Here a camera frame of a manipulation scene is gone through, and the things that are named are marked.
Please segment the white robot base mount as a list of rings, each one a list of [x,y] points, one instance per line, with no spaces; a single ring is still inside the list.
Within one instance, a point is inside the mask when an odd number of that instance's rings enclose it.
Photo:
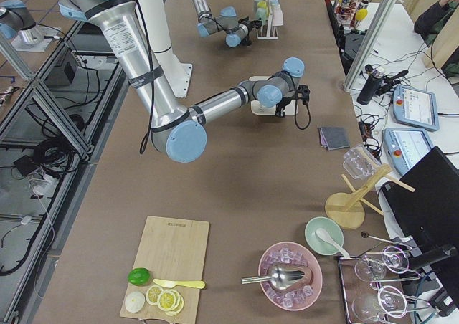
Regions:
[[[148,42],[166,79],[178,98],[187,96],[192,64],[181,63],[174,54],[166,20],[164,0],[138,0],[148,31]]]

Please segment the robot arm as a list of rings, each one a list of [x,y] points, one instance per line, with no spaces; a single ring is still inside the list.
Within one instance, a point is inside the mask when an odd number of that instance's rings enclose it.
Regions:
[[[217,32],[225,32],[225,41],[229,47],[251,45],[250,32],[262,26],[261,19],[249,20],[249,17],[239,19],[233,6],[227,6],[220,11],[219,16],[213,16],[207,0],[192,0],[197,14],[197,30],[201,37],[208,37]]]
[[[301,84],[305,66],[290,57],[279,72],[265,80],[245,80],[225,92],[186,107],[190,66],[171,48],[164,0],[59,0],[67,18],[97,26],[136,90],[150,118],[144,141],[171,160],[189,163],[204,152],[206,123],[240,108],[251,100],[281,115],[289,104],[308,101]]]

